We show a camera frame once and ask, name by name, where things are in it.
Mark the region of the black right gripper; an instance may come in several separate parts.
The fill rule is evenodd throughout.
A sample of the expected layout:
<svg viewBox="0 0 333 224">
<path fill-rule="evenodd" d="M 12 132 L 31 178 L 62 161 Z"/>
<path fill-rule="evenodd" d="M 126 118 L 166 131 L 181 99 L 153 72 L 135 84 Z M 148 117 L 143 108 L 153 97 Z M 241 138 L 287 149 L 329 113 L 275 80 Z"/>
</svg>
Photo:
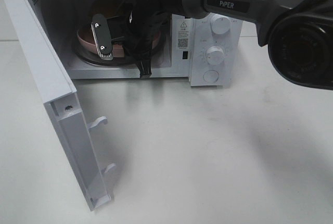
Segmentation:
<svg viewBox="0 0 333 224">
<path fill-rule="evenodd" d="M 170 13 L 158 12 L 144 17 L 129 12 L 107 19 L 111 43 L 130 50 L 140 78 L 151 76 L 151 52 L 164 44 L 170 18 Z"/>
</svg>

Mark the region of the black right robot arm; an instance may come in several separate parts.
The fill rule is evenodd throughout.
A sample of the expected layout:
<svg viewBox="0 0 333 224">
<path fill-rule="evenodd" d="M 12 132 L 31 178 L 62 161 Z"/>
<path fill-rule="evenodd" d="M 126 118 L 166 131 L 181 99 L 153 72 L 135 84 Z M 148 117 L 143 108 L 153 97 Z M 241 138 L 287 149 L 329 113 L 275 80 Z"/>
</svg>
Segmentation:
<svg viewBox="0 0 333 224">
<path fill-rule="evenodd" d="M 107 39 L 122 43 L 143 76 L 150 75 L 152 37 L 167 15 L 202 19 L 209 13 L 255 24 L 276 71 L 296 85 L 332 89 L 332 0 L 134 0 Z"/>
</svg>

